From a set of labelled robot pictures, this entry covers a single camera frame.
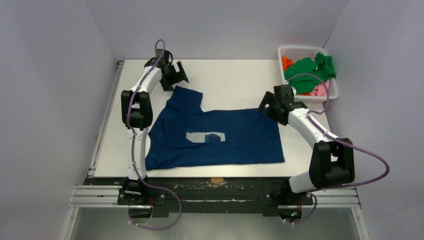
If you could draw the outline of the navy blue printed t-shirt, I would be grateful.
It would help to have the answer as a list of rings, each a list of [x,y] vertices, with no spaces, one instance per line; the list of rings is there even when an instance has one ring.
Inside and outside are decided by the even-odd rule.
[[[255,109],[203,111],[201,92],[174,89],[149,131],[148,170],[284,162],[278,124]]]

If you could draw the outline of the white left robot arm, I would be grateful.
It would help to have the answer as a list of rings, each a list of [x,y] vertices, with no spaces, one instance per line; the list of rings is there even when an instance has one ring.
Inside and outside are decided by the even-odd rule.
[[[129,139],[129,161],[126,178],[120,196],[137,203],[149,198],[146,169],[146,140],[153,122],[151,93],[157,84],[165,92],[174,90],[174,85],[188,81],[183,65],[173,65],[173,54],[166,49],[156,49],[155,57],[144,65],[137,83],[120,94],[121,118]]]

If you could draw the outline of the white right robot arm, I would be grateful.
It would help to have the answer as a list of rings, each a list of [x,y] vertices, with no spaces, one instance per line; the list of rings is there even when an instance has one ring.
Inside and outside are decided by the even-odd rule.
[[[304,193],[322,188],[352,183],[355,179],[354,152],[348,138],[332,134],[312,116],[312,110],[295,101],[289,85],[278,85],[262,98],[258,113],[275,122],[294,128],[312,149],[308,171],[292,176],[288,183],[293,193]]]

